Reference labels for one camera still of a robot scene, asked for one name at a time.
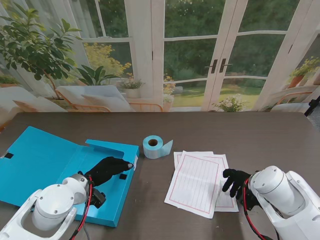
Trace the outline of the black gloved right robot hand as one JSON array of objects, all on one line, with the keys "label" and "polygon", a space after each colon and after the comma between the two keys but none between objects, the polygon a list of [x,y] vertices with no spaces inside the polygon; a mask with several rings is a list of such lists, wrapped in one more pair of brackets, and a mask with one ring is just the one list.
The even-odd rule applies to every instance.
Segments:
[{"label": "black gloved right robot hand", "polygon": [[228,168],[223,171],[222,176],[226,179],[222,191],[227,192],[229,190],[230,197],[235,197],[239,200],[243,195],[245,181],[248,180],[251,175],[241,170]]}]

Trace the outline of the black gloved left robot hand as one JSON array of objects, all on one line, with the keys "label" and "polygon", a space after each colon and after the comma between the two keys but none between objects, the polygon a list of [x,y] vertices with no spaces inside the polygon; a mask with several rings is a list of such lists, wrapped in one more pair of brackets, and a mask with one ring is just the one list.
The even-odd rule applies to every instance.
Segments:
[{"label": "black gloved left robot hand", "polygon": [[113,176],[132,169],[134,165],[128,161],[112,156],[103,158],[84,176],[91,178],[94,186],[100,186],[109,181]]}]

